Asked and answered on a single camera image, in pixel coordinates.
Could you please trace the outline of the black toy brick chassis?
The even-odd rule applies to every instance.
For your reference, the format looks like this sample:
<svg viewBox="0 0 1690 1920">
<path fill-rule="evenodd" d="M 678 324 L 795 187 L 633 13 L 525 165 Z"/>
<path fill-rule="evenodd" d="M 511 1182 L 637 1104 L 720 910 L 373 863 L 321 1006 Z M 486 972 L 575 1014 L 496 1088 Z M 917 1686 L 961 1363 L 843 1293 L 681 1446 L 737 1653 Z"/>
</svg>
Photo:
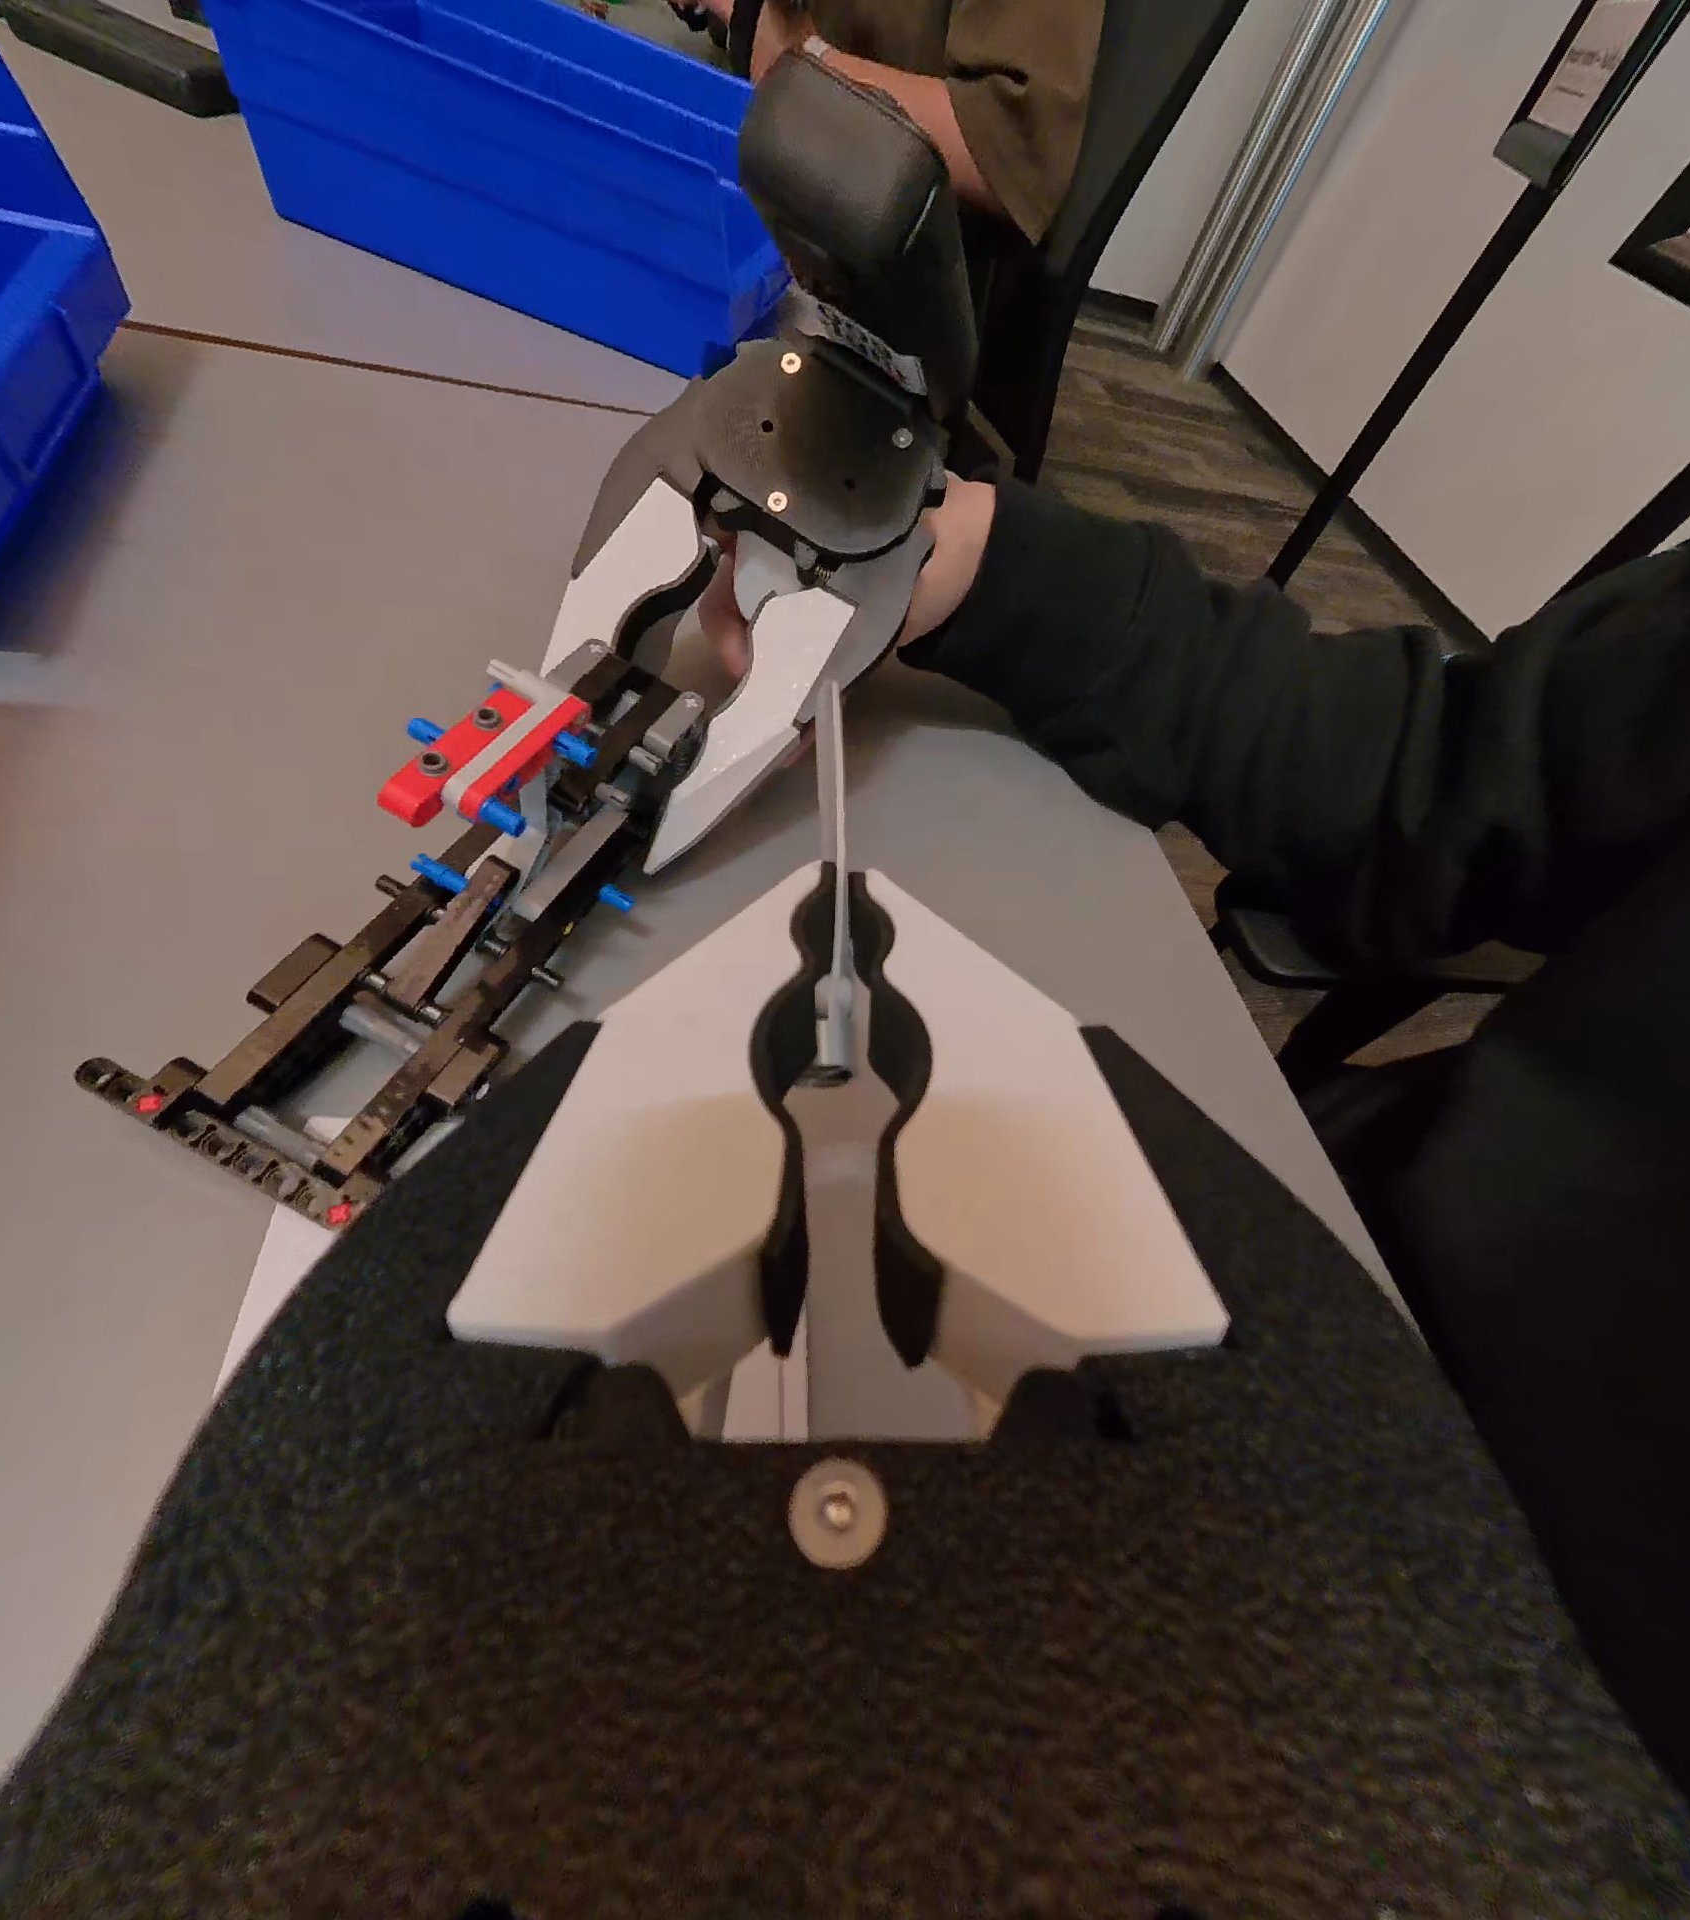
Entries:
<svg viewBox="0 0 1690 1920">
<path fill-rule="evenodd" d="M 247 988 L 256 1024 L 213 1064 L 149 1074 L 87 1057 L 74 1084 L 288 1213 L 339 1234 L 399 1163 L 468 1115 L 504 1067 L 500 1025 L 562 988 L 559 960 L 598 908 L 631 908 L 678 779 L 707 729 L 698 692 L 606 641 L 533 674 L 494 659 L 473 707 L 413 715 L 378 806 L 447 824 L 345 940 L 320 932 Z"/>
</svg>

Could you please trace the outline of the metal pole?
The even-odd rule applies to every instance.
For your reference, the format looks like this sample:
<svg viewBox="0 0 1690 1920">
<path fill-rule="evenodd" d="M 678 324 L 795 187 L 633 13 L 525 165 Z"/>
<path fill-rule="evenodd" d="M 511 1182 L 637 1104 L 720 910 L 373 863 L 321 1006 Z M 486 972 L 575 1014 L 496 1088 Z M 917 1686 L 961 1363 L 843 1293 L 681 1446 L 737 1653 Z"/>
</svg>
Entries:
<svg viewBox="0 0 1690 1920">
<path fill-rule="evenodd" d="M 1264 84 L 1149 345 L 1184 378 L 1201 378 L 1294 191 L 1377 57 L 1389 2 L 1309 2 Z"/>
</svg>

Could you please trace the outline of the person's right hand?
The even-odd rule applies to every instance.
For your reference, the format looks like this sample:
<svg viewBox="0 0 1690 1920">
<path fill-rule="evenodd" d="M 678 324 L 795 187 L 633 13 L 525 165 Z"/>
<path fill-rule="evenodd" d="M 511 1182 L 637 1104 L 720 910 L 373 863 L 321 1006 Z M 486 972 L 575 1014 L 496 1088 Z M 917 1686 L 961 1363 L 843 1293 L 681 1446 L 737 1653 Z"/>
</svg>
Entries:
<svg viewBox="0 0 1690 1920">
<path fill-rule="evenodd" d="M 898 631 L 902 647 L 938 631 L 968 599 L 986 557 L 995 507 L 993 481 L 947 478 L 942 501 L 923 514 L 930 548 Z"/>
</svg>

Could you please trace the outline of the person's dark clothing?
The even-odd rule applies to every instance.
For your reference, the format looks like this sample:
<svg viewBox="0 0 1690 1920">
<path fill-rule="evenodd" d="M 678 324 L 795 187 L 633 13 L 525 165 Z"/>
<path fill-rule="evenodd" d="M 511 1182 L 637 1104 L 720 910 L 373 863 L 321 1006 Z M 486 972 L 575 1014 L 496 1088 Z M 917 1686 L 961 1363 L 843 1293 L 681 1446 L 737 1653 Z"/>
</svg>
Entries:
<svg viewBox="0 0 1690 1920">
<path fill-rule="evenodd" d="M 1465 1044 L 1301 1104 L 1690 1802 L 1690 829 Z"/>
</svg>

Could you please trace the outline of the black office chair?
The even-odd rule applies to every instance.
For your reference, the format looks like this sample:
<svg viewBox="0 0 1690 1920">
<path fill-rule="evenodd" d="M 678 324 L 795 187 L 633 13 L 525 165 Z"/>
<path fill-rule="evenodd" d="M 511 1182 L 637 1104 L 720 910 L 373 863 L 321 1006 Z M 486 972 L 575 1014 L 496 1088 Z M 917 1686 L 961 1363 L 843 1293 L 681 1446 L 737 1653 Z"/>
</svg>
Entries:
<svg viewBox="0 0 1690 1920">
<path fill-rule="evenodd" d="M 898 102 L 803 52 L 754 79 L 737 131 L 739 185 L 794 277 L 921 365 L 961 476 L 1040 476 L 1094 270 L 1244 13 L 1241 2 L 1103 5 L 1071 183 L 1037 244 L 960 202 Z"/>
<path fill-rule="evenodd" d="M 1319 996 L 1273 1056 L 1299 1096 L 1433 1002 L 1506 996 L 1544 963 L 1539 954 L 1503 942 L 1409 962 L 1358 957 L 1349 948 L 1311 937 L 1309 928 L 1238 874 L 1216 886 L 1211 943 L 1264 988 Z"/>
</svg>

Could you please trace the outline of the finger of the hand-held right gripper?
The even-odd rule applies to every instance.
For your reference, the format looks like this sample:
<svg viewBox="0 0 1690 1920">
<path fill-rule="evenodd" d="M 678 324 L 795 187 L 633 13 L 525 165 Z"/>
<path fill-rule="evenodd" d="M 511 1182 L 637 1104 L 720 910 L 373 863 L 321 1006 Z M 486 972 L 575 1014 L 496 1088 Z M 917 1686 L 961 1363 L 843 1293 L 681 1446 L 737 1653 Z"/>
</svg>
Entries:
<svg viewBox="0 0 1690 1920">
<path fill-rule="evenodd" d="M 685 608 L 710 565 L 691 495 L 654 476 L 569 577 L 544 643 L 544 674 L 562 675 L 592 643 L 633 658 L 654 627 Z"/>
<path fill-rule="evenodd" d="M 748 665 L 662 803 L 644 874 L 695 848 L 788 760 L 858 614 L 847 572 L 803 584 L 792 556 L 761 538 L 735 538 L 734 588 L 748 617 Z"/>
</svg>

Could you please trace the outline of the person's right forearm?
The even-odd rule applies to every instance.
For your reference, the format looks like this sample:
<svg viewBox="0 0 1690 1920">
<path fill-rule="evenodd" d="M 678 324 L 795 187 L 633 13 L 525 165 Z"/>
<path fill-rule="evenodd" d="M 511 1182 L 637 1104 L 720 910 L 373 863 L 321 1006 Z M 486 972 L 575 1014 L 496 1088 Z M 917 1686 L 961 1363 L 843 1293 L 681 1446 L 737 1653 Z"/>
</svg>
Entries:
<svg viewBox="0 0 1690 1920">
<path fill-rule="evenodd" d="M 1690 835 L 1690 539 L 1448 650 L 998 484 L 974 588 L 900 655 L 1358 957 L 1557 948 Z"/>
</svg>

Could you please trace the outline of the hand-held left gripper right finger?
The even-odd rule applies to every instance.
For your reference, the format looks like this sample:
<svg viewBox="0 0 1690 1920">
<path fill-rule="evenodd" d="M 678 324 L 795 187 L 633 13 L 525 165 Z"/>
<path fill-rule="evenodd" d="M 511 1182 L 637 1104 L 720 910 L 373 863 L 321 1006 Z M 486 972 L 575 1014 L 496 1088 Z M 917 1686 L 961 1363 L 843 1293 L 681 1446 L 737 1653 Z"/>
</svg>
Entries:
<svg viewBox="0 0 1690 1920">
<path fill-rule="evenodd" d="M 823 871 L 891 1111 L 879 1329 L 913 1370 L 1068 1371 L 1219 1346 L 1229 1313 L 1140 1140 L 1149 1064 L 879 871 Z"/>
</svg>

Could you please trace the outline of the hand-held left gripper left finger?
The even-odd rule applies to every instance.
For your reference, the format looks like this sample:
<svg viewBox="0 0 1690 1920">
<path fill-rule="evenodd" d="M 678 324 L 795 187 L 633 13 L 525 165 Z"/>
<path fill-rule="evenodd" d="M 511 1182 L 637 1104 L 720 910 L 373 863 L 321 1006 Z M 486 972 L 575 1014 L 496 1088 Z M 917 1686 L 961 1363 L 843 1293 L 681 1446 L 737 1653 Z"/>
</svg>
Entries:
<svg viewBox="0 0 1690 1920">
<path fill-rule="evenodd" d="M 794 1349 L 809 1255 L 783 1104 L 836 904 L 836 867 L 797 867 L 578 1025 L 575 1067 L 447 1304 L 455 1340 L 607 1365 Z"/>
</svg>

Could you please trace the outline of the grey toy axle piece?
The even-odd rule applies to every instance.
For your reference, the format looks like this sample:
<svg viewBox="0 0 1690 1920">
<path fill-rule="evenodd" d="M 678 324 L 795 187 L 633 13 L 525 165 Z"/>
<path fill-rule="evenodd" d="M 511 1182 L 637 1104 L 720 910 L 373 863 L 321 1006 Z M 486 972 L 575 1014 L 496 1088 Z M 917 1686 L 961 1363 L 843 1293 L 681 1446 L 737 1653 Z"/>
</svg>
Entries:
<svg viewBox="0 0 1690 1920">
<path fill-rule="evenodd" d="M 812 1062 L 801 1088 L 836 1090 L 858 1069 L 858 954 L 852 932 L 853 870 L 847 852 L 847 768 L 843 747 L 842 684 L 828 679 L 815 701 L 817 824 L 822 867 L 830 874 L 797 902 L 792 932 L 803 942 L 809 911 L 822 896 L 831 904 L 830 957 L 812 988 Z"/>
</svg>

